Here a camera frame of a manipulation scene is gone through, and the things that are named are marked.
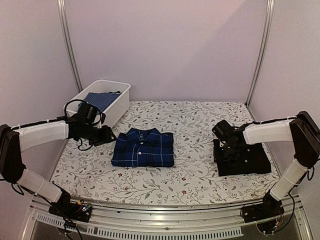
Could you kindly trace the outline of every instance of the white container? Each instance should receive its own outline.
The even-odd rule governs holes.
[[[113,127],[119,119],[125,114],[125,112],[129,109],[129,89],[131,85],[128,83],[109,81],[109,80],[97,80],[82,90],[78,95],[76,95],[74,99],[84,100],[88,93],[108,93],[108,92],[117,92],[120,91],[120,96],[117,97],[110,106],[107,107],[102,113],[105,114],[105,120],[103,124],[98,124],[98,127],[103,125],[107,125],[109,127]],[[69,116],[76,114],[79,109],[79,101],[74,101],[67,106],[66,112]],[[95,122],[99,121],[99,114],[95,118]]]

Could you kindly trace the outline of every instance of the white wall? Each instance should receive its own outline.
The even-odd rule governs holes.
[[[130,83],[132,100],[242,101],[267,1],[68,0],[83,86]]]
[[[320,126],[320,1],[275,1],[271,32],[251,106],[257,120],[306,110]],[[293,159],[292,143],[270,145],[279,168]],[[315,240],[320,239],[320,164],[298,189]]]
[[[61,116],[76,93],[56,0],[0,1],[0,124],[14,126]],[[26,166],[49,178],[62,142],[23,153]],[[0,182],[0,239],[22,235],[31,196]]]

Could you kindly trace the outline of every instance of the folded shirt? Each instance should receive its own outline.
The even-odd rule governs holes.
[[[160,133],[156,128],[131,128],[119,134],[111,163],[114,167],[172,167],[174,136],[171,132]]]
[[[103,112],[120,96],[120,94],[120,92],[89,92],[84,100]]]

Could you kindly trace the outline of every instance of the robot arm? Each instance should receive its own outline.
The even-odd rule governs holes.
[[[5,181],[18,184],[30,193],[49,201],[63,215],[72,218],[70,194],[42,176],[26,168],[21,153],[38,145],[57,140],[87,139],[91,146],[110,143],[116,139],[108,126],[95,127],[93,121],[99,110],[82,103],[78,113],[71,117],[36,122],[24,126],[0,126],[0,174]]]
[[[320,130],[305,112],[289,119],[244,124],[239,128],[219,122],[213,133],[223,143],[225,156],[245,151],[249,145],[286,141],[293,142],[295,155],[277,183],[265,194],[263,203],[243,208],[245,222],[257,221],[284,213],[281,200],[306,176],[319,160]]]

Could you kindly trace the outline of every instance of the table surface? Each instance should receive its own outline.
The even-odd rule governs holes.
[[[240,126],[252,118],[239,102],[132,101],[113,132],[173,133],[173,167],[113,167],[115,142],[79,151],[79,143],[69,140],[51,181],[75,197],[126,204],[194,206],[262,198],[279,178],[266,149],[271,173],[219,177],[211,130],[221,120]]]

